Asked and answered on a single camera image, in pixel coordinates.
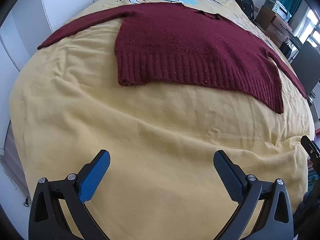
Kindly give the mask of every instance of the yellow blanket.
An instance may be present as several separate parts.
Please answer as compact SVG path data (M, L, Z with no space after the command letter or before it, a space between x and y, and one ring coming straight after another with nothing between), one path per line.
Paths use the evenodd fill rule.
M77 17L159 1L99 0ZM288 64L234 0L176 1L229 18ZM312 138L314 127L290 80L279 71L283 114L240 92L161 82L121 87L114 54L121 22L41 49L21 71L10 112L30 193L40 177L64 179L106 149L110 168L86 205L111 239L213 239L237 206L212 165L214 152L223 149L246 174L282 178L295 211L307 190L300 138ZM253 225L251 220L245 234Z

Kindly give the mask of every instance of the white wardrobe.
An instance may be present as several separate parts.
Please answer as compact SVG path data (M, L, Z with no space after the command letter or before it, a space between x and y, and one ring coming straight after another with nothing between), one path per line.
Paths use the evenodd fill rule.
M9 94L19 71L52 32L97 0L18 0L0 27L0 155L10 122Z

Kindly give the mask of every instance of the bag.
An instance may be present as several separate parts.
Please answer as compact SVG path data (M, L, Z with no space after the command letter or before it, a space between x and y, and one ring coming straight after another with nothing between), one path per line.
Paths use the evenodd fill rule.
M237 4L240 6L241 10L249 18L250 21L254 20L254 4L252 0L236 0Z

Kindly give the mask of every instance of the knitted sweater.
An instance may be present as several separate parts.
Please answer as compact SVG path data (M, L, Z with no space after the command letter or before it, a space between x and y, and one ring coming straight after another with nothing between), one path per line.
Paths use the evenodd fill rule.
M120 85L166 81L241 91L281 114L282 84L271 57L306 97L298 78L264 41L219 14L181 3L123 5L85 15L38 49L119 17L124 18L115 43Z

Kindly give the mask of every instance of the metal screw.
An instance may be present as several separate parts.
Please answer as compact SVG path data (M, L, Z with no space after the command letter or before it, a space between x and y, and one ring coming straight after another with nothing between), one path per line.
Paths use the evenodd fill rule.
M255 181L256 180L256 176L250 174L250 175L248 175L248 180Z
M277 179L277 183L278 183L279 185L283 185L283 184L284 184L284 182L283 182L282 179Z
M44 183L45 182L45 177L42 177L38 180L39 183Z
M76 175L71 173L68 175L68 180L74 180L76 178Z

